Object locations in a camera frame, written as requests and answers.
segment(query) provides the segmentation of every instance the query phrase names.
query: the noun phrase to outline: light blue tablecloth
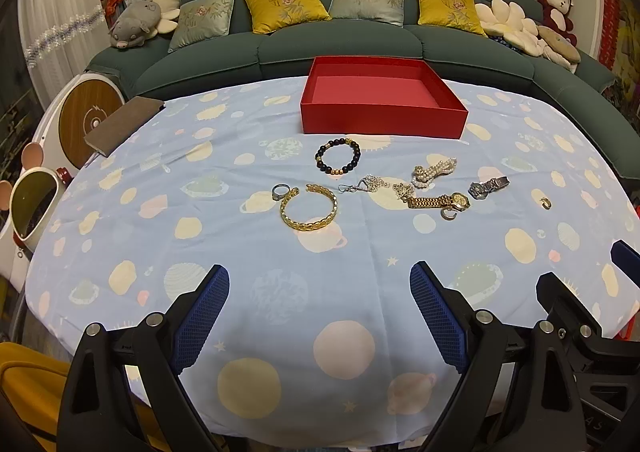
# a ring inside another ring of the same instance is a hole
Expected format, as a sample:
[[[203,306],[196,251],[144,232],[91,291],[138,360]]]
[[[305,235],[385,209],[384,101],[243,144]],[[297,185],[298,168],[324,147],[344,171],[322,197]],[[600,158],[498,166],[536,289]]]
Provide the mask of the light blue tablecloth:
[[[640,221],[604,160],[551,106],[450,82],[469,110],[460,140],[354,136],[360,164],[338,181],[314,162],[335,136],[302,135],[304,85],[270,80],[171,100],[79,172],[27,280],[31,310],[67,349],[91,322],[121,328],[164,312],[222,264],[228,301],[180,377],[206,425],[287,447],[381,444],[427,432],[459,378],[410,294],[415,262],[506,323],[545,317],[535,285],[549,271],[607,336],[640,305],[609,258],[617,239],[640,246]],[[338,147],[324,159],[336,167],[351,156]],[[309,233],[288,228],[270,198],[277,183],[300,187],[289,215],[323,217],[330,203],[306,183],[335,189],[369,173],[408,181],[441,156],[458,167],[430,195],[502,174],[511,185],[471,200],[453,222],[407,209],[391,190],[339,194],[335,221]]]

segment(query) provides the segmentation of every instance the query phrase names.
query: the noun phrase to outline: book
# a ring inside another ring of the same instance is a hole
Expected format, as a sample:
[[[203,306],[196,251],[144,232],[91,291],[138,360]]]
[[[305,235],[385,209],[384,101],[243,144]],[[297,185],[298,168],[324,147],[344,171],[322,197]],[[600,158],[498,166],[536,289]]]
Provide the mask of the book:
[[[129,136],[158,114],[163,107],[162,100],[134,96],[93,128],[84,137],[84,142],[108,158]]]

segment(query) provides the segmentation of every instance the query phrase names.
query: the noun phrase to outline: yellow chair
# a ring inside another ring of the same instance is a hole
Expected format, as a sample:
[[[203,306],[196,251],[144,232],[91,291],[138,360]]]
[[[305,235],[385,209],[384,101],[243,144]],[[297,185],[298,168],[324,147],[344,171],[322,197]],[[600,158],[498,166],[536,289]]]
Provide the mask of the yellow chair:
[[[60,400],[69,364],[11,342],[0,343],[0,391],[47,452],[56,451]],[[153,411],[134,399],[149,444],[171,452]]]

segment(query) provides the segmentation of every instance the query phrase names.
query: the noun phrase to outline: curtain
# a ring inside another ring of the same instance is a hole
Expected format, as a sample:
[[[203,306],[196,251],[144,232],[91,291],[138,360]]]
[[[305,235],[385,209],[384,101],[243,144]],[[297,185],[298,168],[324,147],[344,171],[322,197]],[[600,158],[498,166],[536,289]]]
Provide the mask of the curtain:
[[[31,81],[44,109],[110,45],[100,0],[18,0],[18,23]]]

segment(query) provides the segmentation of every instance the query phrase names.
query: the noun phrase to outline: red gift box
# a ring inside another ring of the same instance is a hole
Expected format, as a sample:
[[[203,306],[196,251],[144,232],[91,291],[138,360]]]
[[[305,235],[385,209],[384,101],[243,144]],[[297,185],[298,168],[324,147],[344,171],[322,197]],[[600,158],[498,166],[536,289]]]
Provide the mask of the red gift box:
[[[423,60],[316,57],[300,102],[305,134],[459,139],[468,111]]]

